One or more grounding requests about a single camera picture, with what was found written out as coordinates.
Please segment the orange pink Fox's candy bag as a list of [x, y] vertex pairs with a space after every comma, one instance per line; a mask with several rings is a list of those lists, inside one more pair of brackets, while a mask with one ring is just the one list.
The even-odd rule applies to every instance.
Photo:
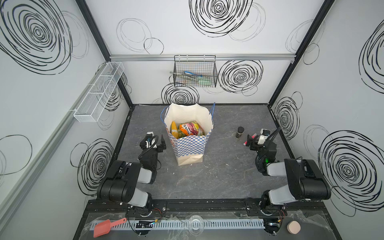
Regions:
[[200, 125], [193, 121], [179, 125], [179, 130], [186, 136], [197, 136]]

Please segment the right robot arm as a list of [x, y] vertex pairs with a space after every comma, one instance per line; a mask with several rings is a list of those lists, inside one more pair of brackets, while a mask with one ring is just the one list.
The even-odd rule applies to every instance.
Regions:
[[276, 161], [277, 145], [274, 136], [248, 135], [245, 146], [256, 151], [255, 165], [264, 176], [285, 177], [287, 184], [266, 190], [260, 208], [283, 206], [299, 201], [322, 201], [331, 198], [331, 187], [313, 160], [284, 159]]

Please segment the green Fox's spring tea bag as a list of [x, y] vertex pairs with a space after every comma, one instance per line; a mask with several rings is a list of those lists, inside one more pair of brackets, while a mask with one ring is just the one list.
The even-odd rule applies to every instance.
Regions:
[[204, 136], [204, 130], [202, 128], [198, 128], [197, 136]]

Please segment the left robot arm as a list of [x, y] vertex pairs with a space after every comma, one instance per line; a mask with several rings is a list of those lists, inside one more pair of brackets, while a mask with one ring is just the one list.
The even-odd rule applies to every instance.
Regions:
[[125, 203], [130, 206], [149, 209], [152, 196], [141, 191], [137, 184], [151, 185], [155, 182], [162, 164], [159, 153], [167, 149], [163, 136], [148, 132], [140, 142], [142, 149], [137, 162], [115, 161], [108, 169], [97, 189], [97, 199]]

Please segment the blue checkered paper bag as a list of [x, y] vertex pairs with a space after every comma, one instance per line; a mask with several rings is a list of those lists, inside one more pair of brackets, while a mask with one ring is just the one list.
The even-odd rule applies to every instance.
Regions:
[[198, 104], [170, 104], [161, 113], [179, 166], [201, 163], [214, 128], [214, 110]]

